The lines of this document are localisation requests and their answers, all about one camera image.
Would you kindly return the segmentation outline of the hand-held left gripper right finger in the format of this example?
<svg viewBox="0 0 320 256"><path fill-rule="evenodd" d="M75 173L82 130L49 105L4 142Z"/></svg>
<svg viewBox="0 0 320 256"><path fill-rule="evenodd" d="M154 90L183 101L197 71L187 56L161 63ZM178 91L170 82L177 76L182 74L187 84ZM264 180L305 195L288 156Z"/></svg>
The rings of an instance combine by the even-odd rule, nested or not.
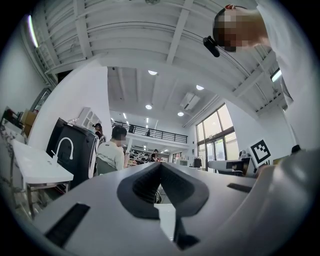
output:
<svg viewBox="0 0 320 256"><path fill-rule="evenodd" d="M258 256L244 220L231 223L254 186L253 178L199 171L161 163L161 185L177 214L177 243L159 248L159 256Z"/></svg>

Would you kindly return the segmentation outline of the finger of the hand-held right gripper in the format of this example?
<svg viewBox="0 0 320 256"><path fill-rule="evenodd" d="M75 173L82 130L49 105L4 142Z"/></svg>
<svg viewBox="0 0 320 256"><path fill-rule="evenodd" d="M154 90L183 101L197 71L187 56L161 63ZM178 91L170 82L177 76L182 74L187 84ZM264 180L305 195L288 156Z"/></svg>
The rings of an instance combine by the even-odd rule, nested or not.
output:
<svg viewBox="0 0 320 256"><path fill-rule="evenodd" d="M243 160L214 160L208 162L208 167L218 172L232 173L244 172Z"/></svg>

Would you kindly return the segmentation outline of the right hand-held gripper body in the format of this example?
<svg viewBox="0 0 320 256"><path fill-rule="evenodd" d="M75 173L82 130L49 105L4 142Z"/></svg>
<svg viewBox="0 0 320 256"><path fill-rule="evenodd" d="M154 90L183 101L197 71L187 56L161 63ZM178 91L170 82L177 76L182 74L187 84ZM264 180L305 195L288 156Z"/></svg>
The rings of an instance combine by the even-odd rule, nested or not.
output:
<svg viewBox="0 0 320 256"><path fill-rule="evenodd" d="M259 139L240 153L246 176L255 176L260 166L270 165L272 155L264 139Z"/></svg>

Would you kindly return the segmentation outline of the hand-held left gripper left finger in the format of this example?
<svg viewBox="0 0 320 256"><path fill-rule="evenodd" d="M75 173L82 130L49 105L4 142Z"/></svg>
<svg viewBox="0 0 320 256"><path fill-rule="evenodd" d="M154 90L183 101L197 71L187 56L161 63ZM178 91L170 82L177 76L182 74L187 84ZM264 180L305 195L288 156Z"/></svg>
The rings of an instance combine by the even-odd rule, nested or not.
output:
<svg viewBox="0 0 320 256"><path fill-rule="evenodd" d="M73 256L181 256L161 228L153 200L179 167L148 163L93 177L54 200L34 226Z"/></svg>

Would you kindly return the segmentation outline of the dark metal frame rack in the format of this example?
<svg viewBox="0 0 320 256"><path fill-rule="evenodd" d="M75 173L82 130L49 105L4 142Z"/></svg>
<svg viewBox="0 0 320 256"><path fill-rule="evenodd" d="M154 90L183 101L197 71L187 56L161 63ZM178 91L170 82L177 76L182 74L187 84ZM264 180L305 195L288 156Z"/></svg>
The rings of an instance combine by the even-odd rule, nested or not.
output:
<svg viewBox="0 0 320 256"><path fill-rule="evenodd" d="M57 190L60 195L64 195L70 190L70 185L70 181L26 184L25 188L10 184L9 191L14 208L24 213L32 221L37 214L53 201L48 195L48 190Z"/></svg>

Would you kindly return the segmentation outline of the white rectangular sink top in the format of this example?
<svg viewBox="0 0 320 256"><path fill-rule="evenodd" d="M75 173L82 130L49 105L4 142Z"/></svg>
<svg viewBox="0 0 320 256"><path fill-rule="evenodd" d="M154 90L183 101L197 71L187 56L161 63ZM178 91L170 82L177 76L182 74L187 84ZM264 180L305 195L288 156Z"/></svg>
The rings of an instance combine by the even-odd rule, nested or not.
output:
<svg viewBox="0 0 320 256"><path fill-rule="evenodd" d="M25 184L59 184L73 180L74 175L54 161L45 151L15 139L11 144Z"/></svg>

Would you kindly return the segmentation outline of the black cabinet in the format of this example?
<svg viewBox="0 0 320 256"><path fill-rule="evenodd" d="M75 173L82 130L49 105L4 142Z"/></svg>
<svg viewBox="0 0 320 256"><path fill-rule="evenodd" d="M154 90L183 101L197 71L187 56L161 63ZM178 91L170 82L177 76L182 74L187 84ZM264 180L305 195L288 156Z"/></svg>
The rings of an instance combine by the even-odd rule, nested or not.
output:
<svg viewBox="0 0 320 256"><path fill-rule="evenodd" d="M59 118L51 133L46 153L53 157L51 150L56 152L59 141L68 137L72 140L73 160L70 160L71 144L68 140L61 143L58 152L58 164L73 174L70 190L93 177L99 138L90 130L70 124Z"/></svg>

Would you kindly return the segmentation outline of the black mezzanine railing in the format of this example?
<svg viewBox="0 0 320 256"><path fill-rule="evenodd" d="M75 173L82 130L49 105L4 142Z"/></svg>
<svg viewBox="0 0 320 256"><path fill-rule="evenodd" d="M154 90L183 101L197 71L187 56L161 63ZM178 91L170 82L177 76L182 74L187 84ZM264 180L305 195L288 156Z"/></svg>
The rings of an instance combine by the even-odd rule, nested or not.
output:
<svg viewBox="0 0 320 256"><path fill-rule="evenodd" d="M176 143L188 143L188 136L183 134L177 134L157 129L152 129L148 127L142 127L139 125L129 124L129 123L123 123L120 121L113 121L111 120L112 127L114 126L121 126L127 130L129 134L135 134L139 136L145 136L160 140L166 140L170 142L176 142Z"/></svg>

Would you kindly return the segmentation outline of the white arched faucet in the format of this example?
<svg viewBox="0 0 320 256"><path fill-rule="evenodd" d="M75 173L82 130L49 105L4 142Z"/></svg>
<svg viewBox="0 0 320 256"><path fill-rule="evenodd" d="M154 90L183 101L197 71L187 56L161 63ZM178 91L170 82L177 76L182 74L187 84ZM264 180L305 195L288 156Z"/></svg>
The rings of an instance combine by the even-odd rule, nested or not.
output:
<svg viewBox="0 0 320 256"><path fill-rule="evenodd" d="M74 144L73 144L72 140L71 140L69 137L63 137L63 138L59 141L59 143L58 143L56 152L54 152L53 150L51 150L51 152L52 152L52 154L53 154L52 159L53 159L53 162L55 163L56 166L59 165L59 163L58 163L58 158L59 158L59 157L58 157L58 153L59 153L59 150L60 150L60 147L61 147L62 142L65 141L65 140L67 140L67 141L70 142L71 150L70 150L69 159L70 159L70 160L73 160Z"/></svg>

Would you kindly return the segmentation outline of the white cassette air conditioner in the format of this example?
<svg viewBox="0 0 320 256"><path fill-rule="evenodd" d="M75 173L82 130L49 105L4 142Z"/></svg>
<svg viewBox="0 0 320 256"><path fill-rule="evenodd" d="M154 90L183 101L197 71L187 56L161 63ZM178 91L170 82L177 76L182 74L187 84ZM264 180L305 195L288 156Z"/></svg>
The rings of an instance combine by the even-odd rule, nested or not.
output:
<svg viewBox="0 0 320 256"><path fill-rule="evenodd" d="M180 106L184 110L192 110L195 105L199 102L200 97L195 95L194 93L187 92L180 103Z"/></svg>

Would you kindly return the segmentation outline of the white tube lamp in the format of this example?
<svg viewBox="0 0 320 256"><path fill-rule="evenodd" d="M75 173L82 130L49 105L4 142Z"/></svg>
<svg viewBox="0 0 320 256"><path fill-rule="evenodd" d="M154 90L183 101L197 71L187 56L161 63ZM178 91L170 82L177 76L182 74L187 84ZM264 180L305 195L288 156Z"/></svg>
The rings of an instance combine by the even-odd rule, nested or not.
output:
<svg viewBox="0 0 320 256"><path fill-rule="evenodd" d="M274 82L277 81L281 76L282 76L282 72L281 72L280 68L278 68L278 69L270 76L270 79L271 79L271 81L274 83Z"/></svg>
<svg viewBox="0 0 320 256"><path fill-rule="evenodd" d="M34 26L33 26L33 20L32 20L32 16L28 15L27 16L27 25L28 25L28 30L29 30L29 34L32 40L32 43L34 45L35 48L39 47L39 43L35 34L35 30L34 30Z"/></svg>

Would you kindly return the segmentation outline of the white paned cabinet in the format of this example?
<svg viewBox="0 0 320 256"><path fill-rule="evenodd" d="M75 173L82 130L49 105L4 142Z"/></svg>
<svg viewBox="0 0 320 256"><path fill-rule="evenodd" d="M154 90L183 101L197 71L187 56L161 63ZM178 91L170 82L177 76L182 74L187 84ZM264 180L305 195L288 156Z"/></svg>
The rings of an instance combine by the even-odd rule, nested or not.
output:
<svg viewBox="0 0 320 256"><path fill-rule="evenodd" d="M92 132L94 131L94 126L97 123L102 124L102 121L90 107L84 107L76 121L77 126Z"/></svg>

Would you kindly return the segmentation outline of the person's white shirt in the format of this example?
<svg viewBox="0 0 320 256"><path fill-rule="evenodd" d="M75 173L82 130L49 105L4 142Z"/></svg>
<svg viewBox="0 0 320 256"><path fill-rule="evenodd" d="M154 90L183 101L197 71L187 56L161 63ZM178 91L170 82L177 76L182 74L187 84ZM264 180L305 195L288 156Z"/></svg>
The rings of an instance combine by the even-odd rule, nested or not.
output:
<svg viewBox="0 0 320 256"><path fill-rule="evenodd" d="M286 118L298 144L320 148L320 61L293 16L276 0L256 0L291 101Z"/></svg>

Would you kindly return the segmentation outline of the tall glass window wall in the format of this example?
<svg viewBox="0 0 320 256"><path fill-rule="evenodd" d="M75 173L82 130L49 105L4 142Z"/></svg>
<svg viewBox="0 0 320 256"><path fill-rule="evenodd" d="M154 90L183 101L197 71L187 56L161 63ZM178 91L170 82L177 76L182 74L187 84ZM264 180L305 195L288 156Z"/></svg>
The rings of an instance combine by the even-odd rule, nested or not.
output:
<svg viewBox="0 0 320 256"><path fill-rule="evenodd" d="M234 125L226 104L221 105L196 126L197 158L201 159L201 169L209 168L210 161L237 160L239 147Z"/></svg>

